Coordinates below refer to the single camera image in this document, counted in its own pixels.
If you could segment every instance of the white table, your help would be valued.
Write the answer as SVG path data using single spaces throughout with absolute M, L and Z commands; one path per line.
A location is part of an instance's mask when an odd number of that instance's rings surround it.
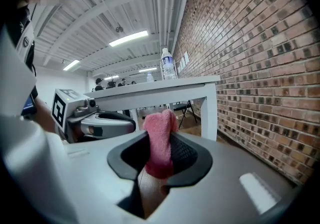
M 201 100 L 201 136 L 217 139 L 217 95 L 215 82 L 218 75 L 162 80 L 138 83 L 86 93 L 95 98 L 101 110 L 132 110 L 133 119 L 138 125 L 138 108 L 158 106 L 170 103 Z

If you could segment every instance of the red fabric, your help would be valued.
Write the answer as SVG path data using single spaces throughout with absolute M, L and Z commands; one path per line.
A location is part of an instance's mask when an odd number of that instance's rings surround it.
M 150 158 L 145 170 L 157 179 L 166 179 L 174 174 L 171 160 L 170 132 L 177 132 L 178 124 L 173 111 L 147 115 L 143 128 L 149 134 Z

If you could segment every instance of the blue label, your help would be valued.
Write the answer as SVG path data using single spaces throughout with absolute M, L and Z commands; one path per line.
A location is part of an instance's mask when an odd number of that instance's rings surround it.
M 174 60 L 172 59 L 171 56 L 167 56 L 167 57 L 163 57 L 162 58 L 162 64 L 166 65 L 166 64 L 173 64 Z

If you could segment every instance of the white wall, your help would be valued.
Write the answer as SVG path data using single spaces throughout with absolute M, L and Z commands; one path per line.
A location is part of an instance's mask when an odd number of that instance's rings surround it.
M 55 89 L 73 89 L 77 93 L 91 92 L 95 87 L 94 79 L 84 75 L 45 67 L 35 67 L 38 97 L 51 108 Z

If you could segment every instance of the folding chair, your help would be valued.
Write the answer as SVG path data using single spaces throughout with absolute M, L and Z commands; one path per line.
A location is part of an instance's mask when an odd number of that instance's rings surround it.
M 173 111 L 179 111 L 179 110 L 181 110 L 182 113 L 183 113 L 182 120 L 181 120 L 181 122 L 180 122 L 180 124 L 179 124 L 179 129 L 180 129 L 180 126 L 181 126 L 181 124 L 182 124 L 182 122 L 183 122 L 183 120 L 184 120 L 184 118 L 185 118 L 187 109 L 189 109 L 189 108 L 191 108 L 192 113 L 193 113 L 193 117 L 194 117 L 194 120 L 195 120 L 195 123 L 197 124 L 198 122 L 197 122 L 197 119 L 196 119 L 196 115 L 195 115 L 195 112 L 194 112 L 194 110 L 193 110 L 193 108 L 192 108 L 192 105 L 191 105 L 190 100 L 188 100 L 187 103 L 179 103 L 179 104 L 173 105 Z

